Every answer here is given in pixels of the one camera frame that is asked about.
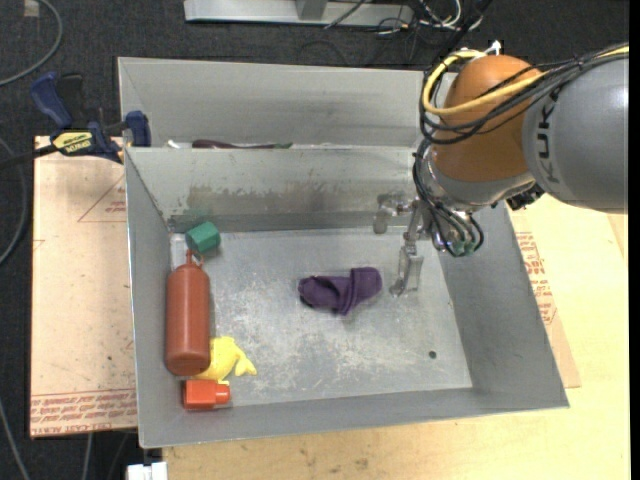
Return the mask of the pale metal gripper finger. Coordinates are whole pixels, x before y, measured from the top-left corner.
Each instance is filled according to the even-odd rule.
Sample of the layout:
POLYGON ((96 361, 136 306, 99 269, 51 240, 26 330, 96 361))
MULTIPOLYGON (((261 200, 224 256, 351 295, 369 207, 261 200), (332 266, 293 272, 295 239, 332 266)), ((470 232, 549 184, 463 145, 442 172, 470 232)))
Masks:
POLYGON ((377 204, 372 224, 375 234, 384 234, 392 219, 407 214, 411 209, 411 200, 402 192, 380 194, 377 204))
POLYGON ((397 278, 389 288, 392 296, 399 297, 419 289, 423 263, 424 256, 415 246, 400 248, 397 278))

